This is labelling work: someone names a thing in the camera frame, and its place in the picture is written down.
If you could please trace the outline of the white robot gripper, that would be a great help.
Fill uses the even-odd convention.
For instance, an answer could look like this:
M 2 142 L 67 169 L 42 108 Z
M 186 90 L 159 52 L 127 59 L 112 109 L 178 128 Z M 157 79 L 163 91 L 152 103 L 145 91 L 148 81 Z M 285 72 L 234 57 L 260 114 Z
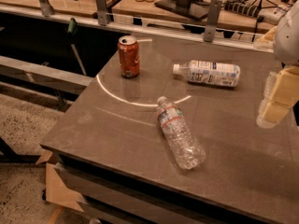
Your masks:
M 296 66 L 299 65 L 299 0 L 279 21 L 278 27 L 271 28 L 258 38 L 253 47 L 274 47 L 276 59 L 287 64 L 278 73 L 269 73 L 258 110 L 257 125 L 272 129 L 284 120 L 299 101 L 299 67 Z

